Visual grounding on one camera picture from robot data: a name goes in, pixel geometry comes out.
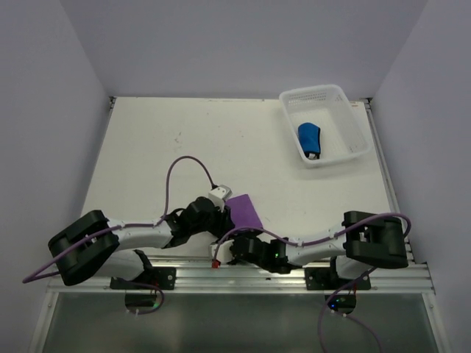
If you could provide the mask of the purple towel black trim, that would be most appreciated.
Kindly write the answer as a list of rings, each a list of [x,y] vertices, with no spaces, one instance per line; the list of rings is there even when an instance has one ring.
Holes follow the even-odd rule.
[[[262,228],[263,224],[248,194],[231,197],[225,202],[230,208],[233,229]]]

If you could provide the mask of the blue towel black trim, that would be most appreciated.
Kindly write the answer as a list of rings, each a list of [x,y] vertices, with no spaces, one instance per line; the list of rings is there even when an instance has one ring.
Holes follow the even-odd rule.
[[[305,122],[298,126],[297,131],[304,156],[309,160],[318,160],[321,156],[321,129],[315,124]]]

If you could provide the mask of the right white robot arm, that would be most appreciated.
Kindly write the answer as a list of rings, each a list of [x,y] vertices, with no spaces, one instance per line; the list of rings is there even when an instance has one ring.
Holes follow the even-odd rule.
[[[402,213],[349,211],[344,220],[313,240],[273,237],[261,240],[255,229],[239,230],[220,247],[220,263],[245,262],[274,274],[289,274],[309,263],[329,259],[327,278],[335,288],[347,287],[373,268],[408,266],[405,238],[411,220]]]

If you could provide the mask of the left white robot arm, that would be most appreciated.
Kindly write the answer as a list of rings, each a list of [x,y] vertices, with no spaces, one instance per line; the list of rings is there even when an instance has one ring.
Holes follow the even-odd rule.
[[[67,286],[101,275],[121,277],[142,289],[153,279],[142,248],[175,248],[202,232],[219,239],[234,228],[230,207],[200,196],[156,222],[127,223],[92,210],[56,234],[48,248]]]

